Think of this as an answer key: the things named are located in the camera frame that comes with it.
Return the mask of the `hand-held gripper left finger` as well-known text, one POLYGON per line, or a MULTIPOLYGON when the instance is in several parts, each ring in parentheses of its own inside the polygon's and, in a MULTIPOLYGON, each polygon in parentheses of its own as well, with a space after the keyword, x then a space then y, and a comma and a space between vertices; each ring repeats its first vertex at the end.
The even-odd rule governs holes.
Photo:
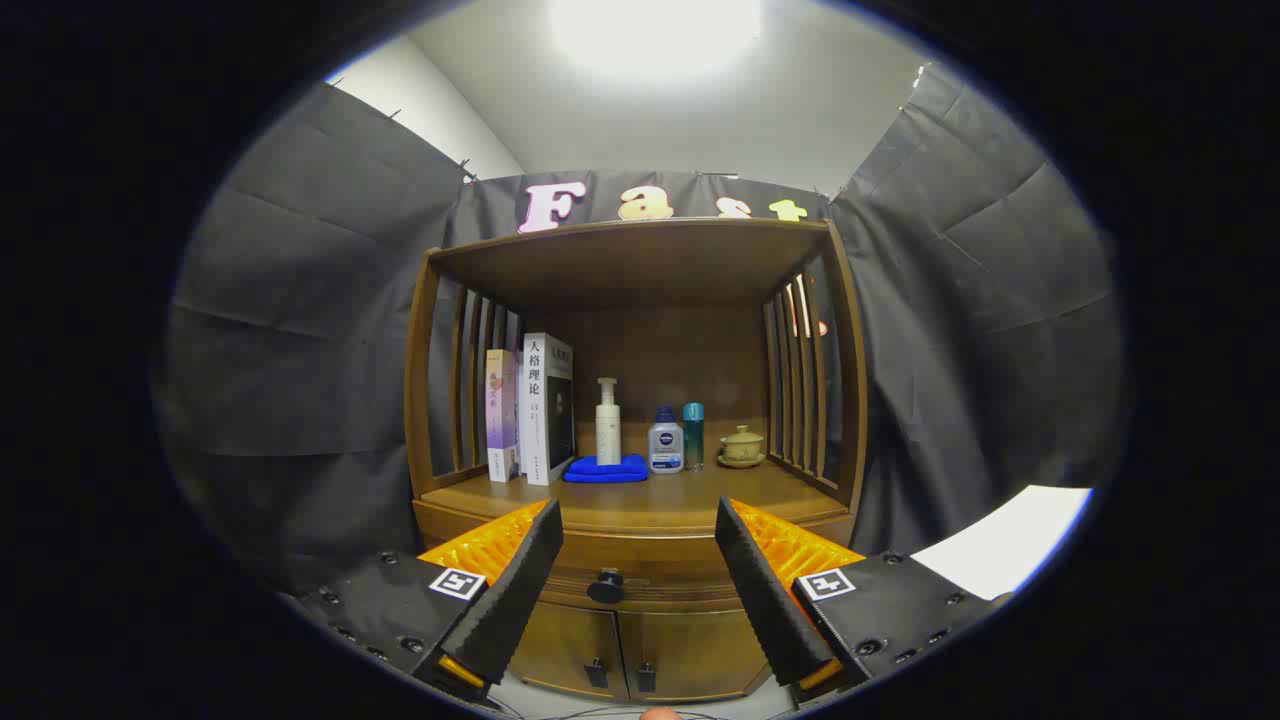
POLYGON ((544 498, 411 556, 380 551, 297 598, 333 635, 481 703, 502 682, 564 539, 544 498))

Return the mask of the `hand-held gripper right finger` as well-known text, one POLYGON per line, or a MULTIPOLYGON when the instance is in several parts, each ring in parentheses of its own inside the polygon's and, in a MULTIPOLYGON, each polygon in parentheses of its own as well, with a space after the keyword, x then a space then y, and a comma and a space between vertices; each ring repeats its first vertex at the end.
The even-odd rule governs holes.
POLYGON ((855 553, 736 498, 716 543, 774 679, 812 702, 920 664, 996 611, 904 553, 855 553))

